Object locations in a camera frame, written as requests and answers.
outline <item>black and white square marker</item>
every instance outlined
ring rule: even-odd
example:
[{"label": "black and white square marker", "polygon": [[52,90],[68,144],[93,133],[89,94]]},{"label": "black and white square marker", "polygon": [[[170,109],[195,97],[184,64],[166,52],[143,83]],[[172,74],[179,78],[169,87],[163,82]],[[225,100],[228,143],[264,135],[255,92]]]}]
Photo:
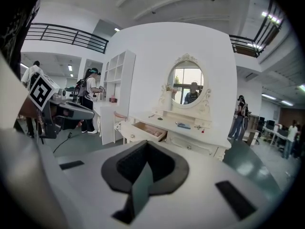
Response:
[{"label": "black and white square marker", "polygon": [[31,89],[30,96],[42,108],[51,91],[52,88],[40,77]]}]

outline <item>ornate mirror frame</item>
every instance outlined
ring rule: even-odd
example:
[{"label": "ornate mirror frame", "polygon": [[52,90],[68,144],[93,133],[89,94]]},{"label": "ornate mirror frame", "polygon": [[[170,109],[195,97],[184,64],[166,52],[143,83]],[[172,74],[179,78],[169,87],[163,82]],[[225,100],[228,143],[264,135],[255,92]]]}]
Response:
[{"label": "ornate mirror frame", "polygon": [[[184,54],[182,57],[179,57],[175,62],[174,66],[170,67],[166,74],[165,74],[165,84],[168,83],[168,77],[171,74],[172,70],[182,62],[191,62],[198,66],[203,74],[203,89],[200,96],[190,104],[179,104],[172,99],[172,109],[171,112],[186,115],[195,118],[195,123],[197,125],[203,126],[205,128],[210,128],[212,121],[210,115],[210,103],[209,99],[211,97],[212,90],[209,88],[209,80],[208,74],[203,67],[204,64],[200,63],[196,58],[190,56],[188,53]],[[159,99],[159,103],[162,103],[164,98],[164,87],[163,87],[163,94]]]}]

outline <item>white shoe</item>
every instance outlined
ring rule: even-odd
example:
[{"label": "white shoe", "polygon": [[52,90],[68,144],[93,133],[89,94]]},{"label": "white shoe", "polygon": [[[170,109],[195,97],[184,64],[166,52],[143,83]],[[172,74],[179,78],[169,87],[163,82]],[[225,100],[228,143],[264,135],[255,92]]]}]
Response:
[{"label": "white shoe", "polygon": [[94,130],[93,132],[88,132],[89,134],[97,134],[97,130]]}]

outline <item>blue object on table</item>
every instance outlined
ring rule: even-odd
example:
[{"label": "blue object on table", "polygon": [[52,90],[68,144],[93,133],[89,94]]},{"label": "blue object on table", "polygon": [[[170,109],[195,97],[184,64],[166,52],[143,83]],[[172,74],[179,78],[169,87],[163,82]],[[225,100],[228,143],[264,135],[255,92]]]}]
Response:
[{"label": "blue object on table", "polygon": [[178,125],[178,127],[181,127],[181,128],[185,128],[185,129],[191,129],[191,127],[190,127],[190,125],[189,125],[189,124],[178,123],[177,125]]}]

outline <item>black metal railing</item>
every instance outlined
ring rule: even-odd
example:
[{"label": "black metal railing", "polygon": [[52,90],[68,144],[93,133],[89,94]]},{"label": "black metal railing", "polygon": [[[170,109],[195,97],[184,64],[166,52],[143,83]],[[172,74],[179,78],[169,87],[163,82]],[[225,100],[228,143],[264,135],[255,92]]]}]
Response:
[{"label": "black metal railing", "polygon": [[105,53],[108,40],[62,25],[32,23],[25,40],[62,42]]},{"label": "black metal railing", "polygon": [[229,35],[233,51],[257,58],[279,33],[284,20],[279,6],[270,0],[266,16],[254,39]]}]

